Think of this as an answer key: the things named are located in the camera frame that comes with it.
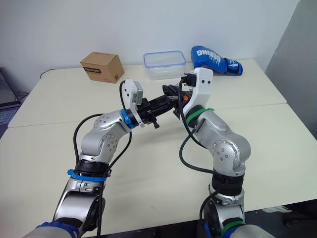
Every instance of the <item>clear plastic container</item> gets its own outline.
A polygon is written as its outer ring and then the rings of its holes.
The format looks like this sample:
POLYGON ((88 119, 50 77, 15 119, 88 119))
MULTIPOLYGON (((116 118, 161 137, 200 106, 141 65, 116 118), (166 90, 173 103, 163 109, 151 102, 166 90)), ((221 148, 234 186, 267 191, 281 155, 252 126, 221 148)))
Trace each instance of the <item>clear plastic container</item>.
POLYGON ((146 53, 143 60, 150 80, 178 78, 185 72, 186 60, 181 51, 146 53))

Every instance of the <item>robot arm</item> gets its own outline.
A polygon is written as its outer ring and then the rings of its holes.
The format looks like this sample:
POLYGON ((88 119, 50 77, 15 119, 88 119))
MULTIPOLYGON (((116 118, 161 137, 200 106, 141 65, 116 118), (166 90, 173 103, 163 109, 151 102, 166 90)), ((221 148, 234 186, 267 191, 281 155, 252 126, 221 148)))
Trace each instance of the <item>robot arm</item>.
POLYGON ((53 222, 45 222, 24 238, 78 238, 97 227, 99 204, 102 211, 105 199, 100 197, 106 178, 110 176, 109 164, 122 136, 140 125, 153 123, 159 127, 156 117, 169 111, 176 99, 161 96, 148 101, 142 98, 143 89, 138 82, 125 81, 123 98, 130 106, 99 116, 90 132, 82 139, 79 161, 57 205, 53 222))
POLYGON ((244 223, 242 184, 245 161, 251 154, 251 147, 244 137, 234 133, 213 110, 205 108, 211 94, 212 71, 196 68, 182 80, 193 87, 191 98, 183 104, 182 109, 186 124, 195 128, 198 142, 213 157, 215 174, 209 185, 211 198, 203 204, 206 233, 209 237, 273 238, 263 229, 244 223))

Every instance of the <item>table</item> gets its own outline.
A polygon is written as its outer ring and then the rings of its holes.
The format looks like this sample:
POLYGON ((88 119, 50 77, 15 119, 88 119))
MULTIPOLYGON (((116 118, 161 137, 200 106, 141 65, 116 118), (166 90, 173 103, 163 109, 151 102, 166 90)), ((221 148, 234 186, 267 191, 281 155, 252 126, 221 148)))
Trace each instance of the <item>table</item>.
MULTIPOLYGON (((317 190, 311 189, 317 180, 317 142, 287 104, 215 112, 251 145, 243 184, 246 211, 317 198, 317 190)), ((179 161, 186 132, 173 113, 158 121, 159 129, 150 125, 133 130, 130 148, 113 167, 106 182, 102 234, 198 219, 211 177, 179 161)), ((72 134, 77 123, 9 128, 4 134, 1 237, 21 237, 52 219, 68 180, 66 171, 74 166, 72 134)), ((78 142, 92 124, 83 125, 78 142)), ((121 139, 118 151, 127 139, 121 139)), ((209 152, 193 142, 186 145, 184 158, 200 167, 212 165, 209 152)))
MULTIPOLYGON (((240 61, 241 76, 214 74, 213 91, 207 106, 215 109, 286 103, 253 59, 240 61)), ((188 63, 187 72, 192 69, 188 63)), ((142 65, 125 66, 121 80, 140 81, 148 100, 162 95, 161 85, 177 79, 150 81, 142 65)), ((41 125, 81 120, 91 114, 121 108, 119 83, 91 81, 83 68, 47 72, 37 83, 8 127, 41 125)))

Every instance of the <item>blue container lid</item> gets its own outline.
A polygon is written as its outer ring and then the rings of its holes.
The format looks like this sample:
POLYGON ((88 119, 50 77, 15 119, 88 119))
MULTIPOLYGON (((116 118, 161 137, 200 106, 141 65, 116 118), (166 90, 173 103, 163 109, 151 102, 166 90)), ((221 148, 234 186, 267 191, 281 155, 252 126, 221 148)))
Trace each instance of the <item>blue container lid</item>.
POLYGON ((146 53, 143 55, 145 68, 165 68, 184 66, 186 60, 181 51, 146 53))

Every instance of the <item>cardboard box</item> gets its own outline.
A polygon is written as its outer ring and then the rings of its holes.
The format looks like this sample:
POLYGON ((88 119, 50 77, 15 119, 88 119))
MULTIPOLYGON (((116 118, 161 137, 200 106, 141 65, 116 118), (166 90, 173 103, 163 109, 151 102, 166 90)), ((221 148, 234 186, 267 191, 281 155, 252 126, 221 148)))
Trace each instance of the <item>cardboard box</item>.
POLYGON ((91 52, 80 63, 91 80, 116 83, 124 74, 118 55, 91 52))

